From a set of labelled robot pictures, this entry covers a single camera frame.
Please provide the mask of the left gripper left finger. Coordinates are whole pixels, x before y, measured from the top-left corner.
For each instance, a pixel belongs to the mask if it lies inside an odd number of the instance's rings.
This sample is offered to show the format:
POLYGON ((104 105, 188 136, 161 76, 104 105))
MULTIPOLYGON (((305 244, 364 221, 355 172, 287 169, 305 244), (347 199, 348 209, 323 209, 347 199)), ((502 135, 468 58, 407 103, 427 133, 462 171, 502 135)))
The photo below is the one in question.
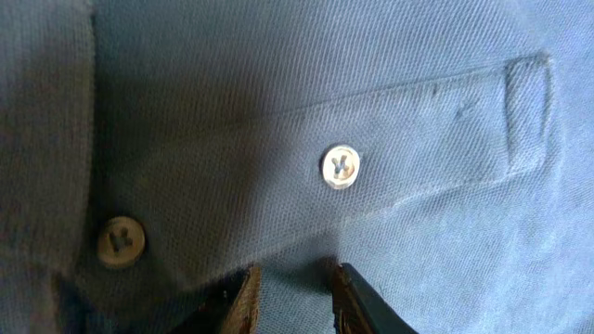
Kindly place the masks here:
POLYGON ((215 284, 198 309, 170 334, 254 334, 260 288, 260 267, 239 270, 215 284))

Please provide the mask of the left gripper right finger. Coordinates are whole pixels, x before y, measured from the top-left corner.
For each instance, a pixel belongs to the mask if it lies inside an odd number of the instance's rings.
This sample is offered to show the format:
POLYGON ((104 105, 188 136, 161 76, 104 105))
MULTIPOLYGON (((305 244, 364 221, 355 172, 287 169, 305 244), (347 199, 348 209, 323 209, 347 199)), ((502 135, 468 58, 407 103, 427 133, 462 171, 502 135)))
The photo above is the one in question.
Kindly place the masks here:
POLYGON ((349 263, 334 269, 331 293, 337 334, 417 334, 349 263))

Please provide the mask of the blue polo shirt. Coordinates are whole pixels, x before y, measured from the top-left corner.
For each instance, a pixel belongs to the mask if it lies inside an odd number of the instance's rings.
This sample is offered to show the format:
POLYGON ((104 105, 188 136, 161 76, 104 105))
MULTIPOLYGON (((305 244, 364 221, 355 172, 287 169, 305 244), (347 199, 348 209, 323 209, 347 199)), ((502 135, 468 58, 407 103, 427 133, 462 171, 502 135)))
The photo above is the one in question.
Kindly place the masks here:
POLYGON ((589 1, 5 1, 1 329, 593 329, 589 1))

